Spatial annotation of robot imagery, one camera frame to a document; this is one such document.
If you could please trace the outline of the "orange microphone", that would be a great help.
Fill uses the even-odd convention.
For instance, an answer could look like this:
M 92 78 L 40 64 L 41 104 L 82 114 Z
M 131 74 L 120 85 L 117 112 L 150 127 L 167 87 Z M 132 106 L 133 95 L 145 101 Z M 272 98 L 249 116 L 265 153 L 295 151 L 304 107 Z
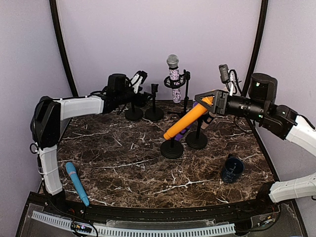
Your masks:
M 164 133 L 164 139 L 169 140 L 171 138 L 174 138 L 178 133 L 184 130 L 187 126 L 194 123 L 205 113 L 209 115 L 209 110 L 201 103 L 197 103 L 189 112 L 187 112 L 180 120 L 178 120 Z

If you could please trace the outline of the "pink microphone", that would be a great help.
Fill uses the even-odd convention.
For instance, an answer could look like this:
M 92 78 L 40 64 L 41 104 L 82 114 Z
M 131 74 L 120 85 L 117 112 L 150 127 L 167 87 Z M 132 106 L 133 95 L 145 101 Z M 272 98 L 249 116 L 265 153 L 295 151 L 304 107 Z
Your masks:
M 212 121 L 216 118 L 216 115 L 207 112 L 202 116 L 202 124 L 201 124 L 201 129 L 205 130 L 211 123 Z

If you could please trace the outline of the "black stand of blue microphone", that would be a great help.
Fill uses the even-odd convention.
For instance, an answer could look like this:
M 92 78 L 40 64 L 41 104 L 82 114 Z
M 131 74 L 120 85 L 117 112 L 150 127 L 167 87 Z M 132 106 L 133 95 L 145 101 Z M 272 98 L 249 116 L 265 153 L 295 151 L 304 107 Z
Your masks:
M 129 121 L 137 121 L 143 117 L 143 111 L 135 107 L 135 103 L 131 102 L 131 108 L 125 111 L 125 118 Z

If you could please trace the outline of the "purple microphone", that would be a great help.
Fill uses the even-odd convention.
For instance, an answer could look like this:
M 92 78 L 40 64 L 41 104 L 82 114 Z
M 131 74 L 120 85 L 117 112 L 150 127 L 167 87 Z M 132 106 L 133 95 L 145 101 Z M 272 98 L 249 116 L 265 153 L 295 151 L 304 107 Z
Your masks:
M 188 133 L 188 131 L 191 129 L 191 127 L 192 127 L 192 123 L 190 124 L 190 125 L 188 125 L 186 128 L 184 128 L 181 132 L 179 132 L 176 136 L 175 136 L 175 140 L 176 141 L 180 141 L 183 137 L 184 137 L 184 135 L 186 134 L 186 133 Z

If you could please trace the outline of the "black stand of orange microphone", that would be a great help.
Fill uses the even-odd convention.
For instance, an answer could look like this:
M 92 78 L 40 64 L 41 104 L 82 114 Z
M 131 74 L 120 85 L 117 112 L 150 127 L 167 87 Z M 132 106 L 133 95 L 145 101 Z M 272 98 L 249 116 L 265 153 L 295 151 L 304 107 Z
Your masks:
M 161 120 L 164 112 L 156 106 L 156 93 L 158 92 L 158 84 L 151 84 L 152 106 L 145 111 L 145 118 L 150 121 Z

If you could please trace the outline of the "black stand of pink microphone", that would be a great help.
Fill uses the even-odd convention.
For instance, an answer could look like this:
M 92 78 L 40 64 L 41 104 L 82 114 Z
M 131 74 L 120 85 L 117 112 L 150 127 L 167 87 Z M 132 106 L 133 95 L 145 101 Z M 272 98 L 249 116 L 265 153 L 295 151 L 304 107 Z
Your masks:
M 203 132 L 201 132 L 202 118 L 197 119 L 197 129 L 190 132 L 186 137 L 186 143 L 189 147 L 200 150 L 206 147 L 208 139 Z

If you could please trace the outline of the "black stand of purple microphone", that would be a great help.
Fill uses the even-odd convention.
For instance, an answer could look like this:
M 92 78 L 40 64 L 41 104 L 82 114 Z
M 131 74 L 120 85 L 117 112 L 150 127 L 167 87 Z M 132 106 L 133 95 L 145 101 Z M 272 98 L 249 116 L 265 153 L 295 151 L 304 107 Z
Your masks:
M 160 152 L 165 158 L 177 159 L 183 155 L 184 147 L 181 142 L 171 138 L 161 144 Z

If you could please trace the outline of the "blue microphone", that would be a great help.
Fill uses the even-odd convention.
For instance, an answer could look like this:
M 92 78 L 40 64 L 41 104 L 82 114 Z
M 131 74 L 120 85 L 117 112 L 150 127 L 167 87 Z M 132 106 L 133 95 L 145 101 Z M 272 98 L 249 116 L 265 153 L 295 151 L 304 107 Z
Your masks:
M 88 207 L 90 205 L 89 199 L 88 199 L 87 194 L 84 190 L 84 187 L 83 187 L 83 185 L 82 185 L 82 183 L 77 175 L 76 168 L 72 162 L 66 163 L 66 171 L 67 171 L 71 181 L 73 182 L 75 190 L 76 190 L 77 194 L 79 195 L 81 201 L 83 202 L 83 204 L 86 207 Z

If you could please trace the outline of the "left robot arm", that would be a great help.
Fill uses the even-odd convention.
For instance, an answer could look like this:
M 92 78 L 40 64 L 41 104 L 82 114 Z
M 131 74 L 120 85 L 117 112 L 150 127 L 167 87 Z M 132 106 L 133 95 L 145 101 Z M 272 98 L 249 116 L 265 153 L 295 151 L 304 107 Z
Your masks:
M 39 159 L 39 171 L 44 179 L 45 189 L 51 195 L 63 191 L 57 164 L 57 147 L 61 138 L 61 122 L 86 115 L 108 114 L 119 106 L 133 103 L 143 107 L 149 100 L 149 93 L 141 85 L 148 74 L 138 71 L 129 79 L 125 74 L 112 74 L 102 90 L 86 96 L 71 98 L 41 97 L 36 105 L 30 129 L 34 151 Z

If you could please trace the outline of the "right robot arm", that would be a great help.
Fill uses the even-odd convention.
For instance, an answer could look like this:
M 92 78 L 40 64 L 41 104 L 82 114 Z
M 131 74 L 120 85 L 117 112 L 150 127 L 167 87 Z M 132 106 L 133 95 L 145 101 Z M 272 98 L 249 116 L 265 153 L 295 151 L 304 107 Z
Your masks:
M 286 105 L 276 105 L 277 79 L 263 73 L 251 76 L 249 96 L 230 95 L 223 90 L 198 94 L 195 100 L 216 115 L 233 115 L 257 122 L 282 140 L 292 142 L 316 153 L 316 128 L 303 115 Z M 284 200 L 316 197 L 316 175 L 262 185 L 253 201 L 252 210 L 263 214 L 272 203 Z

